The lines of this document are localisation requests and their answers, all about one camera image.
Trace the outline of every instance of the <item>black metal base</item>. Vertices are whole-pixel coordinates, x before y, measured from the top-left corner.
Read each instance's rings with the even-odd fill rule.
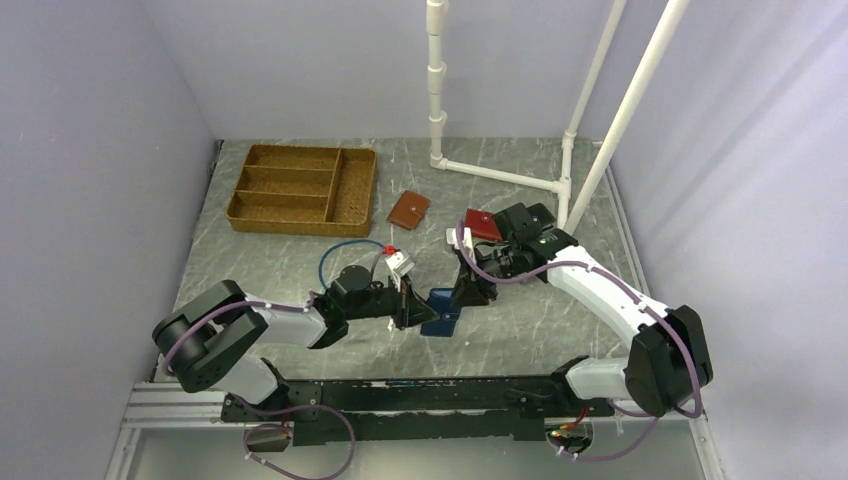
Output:
[[[279,410],[314,400],[344,412],[357,440],[364,441],[488,436],[543,440],[545,418],[577,417],[585,407],[591,408],[589,416],[613,415],[602,399],[577,399],[566,385],[544,375],[287,383],[288,394],[273,395],[257,408]],[[229,395],[227,400],[221,412],[224,422],[282,419],[248,412]],[[293,417],[295,446],[347,440],[347,430],[335,416],[318,410],[298,413],[304,415]]]

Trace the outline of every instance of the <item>blue cable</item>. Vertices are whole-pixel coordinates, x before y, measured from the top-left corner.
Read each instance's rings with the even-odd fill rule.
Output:
[[[382,243],[371,240],[369,238],[357,238],[355,240],[347,240],[330,247],[326,252],[324,252],[324,255],[321,255],[321,261],[318,262],[318,280],[321,282],[321,287],[323,287],[324,290],[327,290],[328,288],[327,283],[324,282],[324,261],[327,260],[327,256],[333,253],[333,250],[337,248],[341,248],[347,245],[354,245],[357,243],[370,243],[372,245],[380,247],[381,249],[385,248],[385,245],[383,245]]]

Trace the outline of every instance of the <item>wicker tray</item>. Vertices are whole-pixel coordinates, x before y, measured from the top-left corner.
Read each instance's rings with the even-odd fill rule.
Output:
[[[366,237],[376,178],[372,149],[254,145],[227,219],[239,232]]]

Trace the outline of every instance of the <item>pipe elbow joint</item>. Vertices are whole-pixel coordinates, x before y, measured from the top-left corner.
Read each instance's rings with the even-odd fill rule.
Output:
[[[574,139],[577,137],[576,133],[568,133],[562,136],[562,149],[563,151],[571,151],[574,150]]]
[[[444,157],[444,155],[439,155],[438,157],[430,154],[430,166],[433,168],[438,168],[439,170],[447,170],[448,169],[448,159]]]

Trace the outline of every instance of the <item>white pvc pipe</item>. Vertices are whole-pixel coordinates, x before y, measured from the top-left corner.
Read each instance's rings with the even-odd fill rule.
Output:
[[[648,87],[648,83],[650,83],[651,77],[653,77],[657,65],[665,53],[665,49],[668,47],[668,43],[672,35],[674,35],[674,31],[680,23],[680,18],[686,12],[688,5],[689,0],[669,0],[668,4],[666,4],[662,17],[660,17],[659,23],[657,23],[657,28],[651,36],[651,41],[648,42],[648,47],[645,49],[642,61],[639,62],[636,73],[633,74],[633,80],[630,81],[630,86],[627,87],[627,92],[624,93],[624,98],[618,107],[615,118],[612,120],[610,129],[606,137],[604,137],[601,150],[598,152],[594,164],[592,164],[592,169],[586,177],[586,182],[580,189],[580,195],[577,196],[577,200],[574,202],[571,216],[565,223],[564,230],[567,233],[574,233],[577,224],[580,222],[580,218],[585,213],[586,207],[589,205],[589,199],[592,198],[592,194],[598,187],[601,178],[603,178],[604,171],[609,166],[612,155],[616,147],[618,147],[618,143],[621,141],[621,137],[624,135],[624,131],[627,129],[627,125],[630,123],[636,107],[642,100],[642,95],[644,95],[645,89]]]
[[[621,13],[624,11],[624,6],[627,0],[615,0],[612,4],[607,23],[604,25],[604,31],[601,33],[601,40],[598,43],[598,48],[595,50],[595,57],[592,59],[592,64],[589,66],[589,73],[586,75],[586,82],[583,83],[583,89],[580,91],[580,98],[577,99],[577,106],[574,107],[574,113],[571,115],[571,122],[562,136],[562,173],[559,181],[563,184],[562,192],[560,192],[557,204],[557,227],[563,228],[568,220],[568,202],[571,200],[571,156],[574,150],[574,138],[577,136],[577,127],[580,125],[580,120],[583,118],[583,113],[586,111],[586,104],[589,103],[589,97],[592,96],[592,90],[595,89],[595,83],[598,80],[598,74],[604,64],[604,59],[609,51],[609,46],[612,43],[612,38],[618,28],[618,22],[621,20]]]
[[[601,67],[604,64],[604,59],[609,51],[609,46],[612,43],[612,37],[615,35],[615,30],[618,28],[618,21],[621,20],[621,12],[624,11],[624,6],[627,0],[615,0],[612,4],[612,10],[607,17],[607,23],[604,25],[604,31],[601,34],[601,41],[598,43],[598,49],[595,50],[595,58],[592,59],[592,65],[589,66],[589,73],[586,75],[586,83],[583,84],[583,90],[580,92],[580,98],[577,100],[577,106],[574,107],[574,114],[571,116],[571,122],[568,124],[566,134],[576,135],[577,126],[580,125],[580,120],[583,118],[583,112],[586,111],[586,104],[589,103],[589,97],[592,95],[592,90],[595,88],[595,82],[598,80],[598,74],[601,72]]]
[[[429,62],[427,65],[427,90],[430,94],[430,164],[438,166],[442,159],[442,132],[447,114],[442,111],[442,78],[447,66],[442,62],[442,30],[444,29],[447,0],[427,0],[427,38]]]
[[[442,64],[442,37],[441,35],[427,35],[427,45],[430,51],[430,68],[437,69]]]
[[[525,187],[541,188],[542,190],[548,190],[551,192],[556,192],[558,190],[556,182],[551,182],[549,180],[541,180],[532,177],[524,177],[522,175],[516,175],[514,173],[507,173],[501,172],[500,170],[493,170],[491,168],[478,167],[477,165],[468,165],[466,163],[452,162],[448,160],[445,163],[445,169],[452,170],[454,172],[469,173],[471,175],[477,175],[479,177],[502,180],[504,182],[515,183],[517,185],[524,185]]]

